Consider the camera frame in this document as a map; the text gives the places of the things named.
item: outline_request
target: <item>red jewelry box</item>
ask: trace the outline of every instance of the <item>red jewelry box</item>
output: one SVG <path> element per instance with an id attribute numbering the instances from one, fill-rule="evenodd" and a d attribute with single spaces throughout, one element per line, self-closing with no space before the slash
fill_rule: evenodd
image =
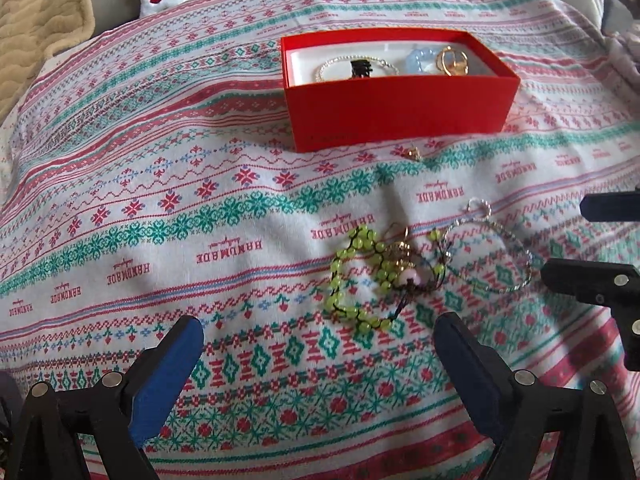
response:
<path id="1" fill-rule="evenodd" d="M 371 45 L 385 41 L 458 44 L 469 56 L 470 74 L 384 77 L 373 74 L 358 79 L 349 79 L 347 75 L 325 82 L 303 81 L 296 75 L 301 69 L 295 66 L 294 58 L 304 53 L 303 49 L 326 49 L 333 45 L 345 49 L 341 44 Z M 520 85 L 520 78 L 493 52 L 461 30 L 329 30 L 285 36 L 281 47 L 284 91 L 297 152 L 411 137 L 495 134 L 502 130 Z M 352 54 L 363 54 L 357 46 L 350 49 Z M 313 70 L 330 58 L 317 60 Z M 471 75 L 472 58 L 492 74 Z M 296 77 L 302 84 L 296 84 Z"/>

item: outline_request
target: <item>silver chain bracelet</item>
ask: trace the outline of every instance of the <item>silver chain bracelet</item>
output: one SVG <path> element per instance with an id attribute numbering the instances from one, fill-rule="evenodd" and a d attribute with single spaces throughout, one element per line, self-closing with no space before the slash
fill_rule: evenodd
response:
<path id="1" fill-rule="evenodd" d="M 513 286 L 506 286 L 503 288 L 495 288 L 492 286 L 482 285 L 478 280 L 475 280 L 473 278 L 470 278 L 469 276 L 464 275 L 461 271 L 449 265 L 452 259 L 452 254 L 449 252 L 448 249 L 444 253 L 444 259 L 447 264 L 447 268 L 457 278 L 463 280 L 464 282 L 467 282 L 469 285 L 475 288 L 480 288 L 485 292 L 493 292 L 495 294 L 510 294 L 511 292 L 516 292 L 517 290 L 520 290 L 521 288 L 524 288 L 525 286 L 529 285 L 529 282 L 531 281 L 531 277 L 533 274 L 533 268 L 532 268 L 533 254 L 531 253 L 531 251 L 526 249 L 523 243 L 520 240 L 518 240 L 518 237 L 512 232 L 510 232 L 509 230 L 507 230 L 505 226 L 503 226 L 502 224 L 498 224 L 498 222 L 494 222 L 493 220 L 490 220 L 491 205 L 486 200 L 482 200 L 479 198 L 472 198 L 471 200 L 469 200 L 469 203 L 466 206 L 466 212 L 471 211 L 473 203 L 479 203 L 482 206 L 482 208 L 484 209 L 484 215 L 479 217 L 474 217 L 474 218 L 465 218 L 462 220 L 459 219 L 453 222 L 451 225 L 449 225 L 442 234 L 443 247 L 447 247 L 447 236 L 449 236 L 450 232 L 456 227 L 460 227 L 461 225 L 465 225 L 465 224 L 484 224 L 493 232 L 495 232 L 505 242 L 509 241 L 514 245 L 516 245 L 516 248 L 527 257 L 527 261 L 524 265 L 524 277 L 521 283 Z"/>
<path id="2" fill-rule="evenodd" d="M 378 63 L 381 67 L 383 68 L 389 68 L 391 70 L 394 71 L 394 75 L 400 75 L 400 71 L 393 66 L 391 63 L 389 63 L 388 61 L 385 61 L 384 59 L 380 58 L 380 57 L 375 57 L 375 56 L 358 56 L 356 54 L 350 55 L 350 56 L 338 56 L 338 57 L 334 57 L 333 59 L 330 59 L 328 61 L 325 61 L 324 63 L 322 63 L 322 65 L 318 68 L 318 70 L 316 71 L 316 83 L 322 83 L 324 81 L 326 81 L 326 79 L 324 79 L 324 71 L 331 66 L 334 63 L 339 63 L 341 61 L 352 61 L 355 59 L 365 59 L 367 61 L 372 61 L 375 63 Z"/>

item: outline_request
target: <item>bed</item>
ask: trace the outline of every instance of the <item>bed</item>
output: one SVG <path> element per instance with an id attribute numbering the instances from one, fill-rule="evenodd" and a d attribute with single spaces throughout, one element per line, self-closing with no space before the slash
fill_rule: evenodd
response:
<path id="1" fill-rule="evenodd" d="M 295 153 L 280 38 L 388 26 L 462 28 L 496 52 L 522 79 L 503 131 Z M 23 392 L 91 386 L 191 314 L 204 352 L 145 449 L 161 478 L 474 478 L 492 445 L 431 341 L 454 311 L 545 383 L 605 381 L 637 460 L 640 381 L 609 311 L 549 293 L 537 271 L 640 260 L 637 225 L 578 210 L 588 190 L 640 180 L 639 104 L 558 0 L 190 0 L 123 25 L 49 61 L 0 136 L 2 364 Z M 399 222 L 426 250 L 472 197 L 534 253 L 528 287 L 498 297 L 450 278 L 388 334 L 323 311 L 344 226 Z M 491 234 L 454 240 L 457 266 L 519 280 Z M 350 293 L 388 312 L 367 269 L 348 271 Z M 550 436 L 534 478 L 553 450 Z"/>

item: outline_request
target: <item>beige blanket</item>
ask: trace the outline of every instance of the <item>beige blanket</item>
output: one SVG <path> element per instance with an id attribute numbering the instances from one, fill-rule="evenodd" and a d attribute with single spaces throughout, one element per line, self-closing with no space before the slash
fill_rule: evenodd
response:
<path id="1" fill-rule="evenodd" d="M 44 61 L 88 40 L 91 0 L 0 0 L 0 123 Z"/>

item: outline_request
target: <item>blue gripper pad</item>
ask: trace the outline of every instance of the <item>blue gripper pad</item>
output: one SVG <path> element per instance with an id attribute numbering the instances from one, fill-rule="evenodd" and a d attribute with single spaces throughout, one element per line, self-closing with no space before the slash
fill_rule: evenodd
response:
<path id="1" fill-rule="evenodd" d="M 452 312 L 436 320 L 433 342 L 476 430 L 498 446 L 508 430 L 502 408 L 512 396 L 511 369 L 494 349 L 481 345 Z"/>
<path id="2" fill-rule="evenodd" d="M 158 436 L 198 362 L 203 346 L 204 332 L 200 321 L 182 316 L 153 350 L 161 352 L 160 359 L 132 398 L 129 434 L 136 447 L 140 448 L 146 440 Z"/>

